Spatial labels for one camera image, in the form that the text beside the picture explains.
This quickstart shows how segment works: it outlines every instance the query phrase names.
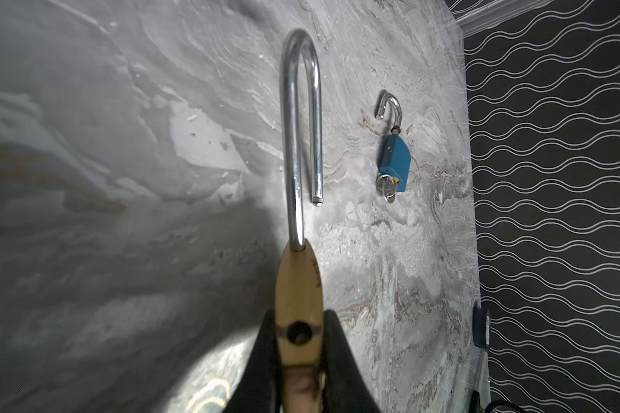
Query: wavy line pattern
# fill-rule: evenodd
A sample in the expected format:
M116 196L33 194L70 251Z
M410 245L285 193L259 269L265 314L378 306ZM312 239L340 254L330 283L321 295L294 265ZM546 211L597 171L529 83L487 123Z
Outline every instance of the wavy line pattern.
M492 393L620 412L620 0L499 27L464 40Z

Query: blue padlock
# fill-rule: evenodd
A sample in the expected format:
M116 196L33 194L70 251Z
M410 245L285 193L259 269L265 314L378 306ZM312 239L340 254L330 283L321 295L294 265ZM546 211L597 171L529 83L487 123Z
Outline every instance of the blue padlock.
M383 119L386 105L393 105L395 121L391 129L391 135L386 138L386 143L379 163L380 176L377 178L377 191L386 199L387 202L395 201L396 192L405 192L406 180L409 178L409 167L411 166L411 152L405 142L399 137L402 124L402 108L397 98L385 92L381 95L377 109L377 119Z

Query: gray marble table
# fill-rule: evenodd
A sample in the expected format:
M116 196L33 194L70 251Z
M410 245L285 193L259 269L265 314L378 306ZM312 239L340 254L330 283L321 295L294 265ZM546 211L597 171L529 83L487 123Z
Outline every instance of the gray marble table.
M287 241L278 71L299 27L321 66L325 203L305 213L325 306L382 411L464 410L479 282L442 0L0 0L0 411L220 411ZM413 154L393 204L384 88Z

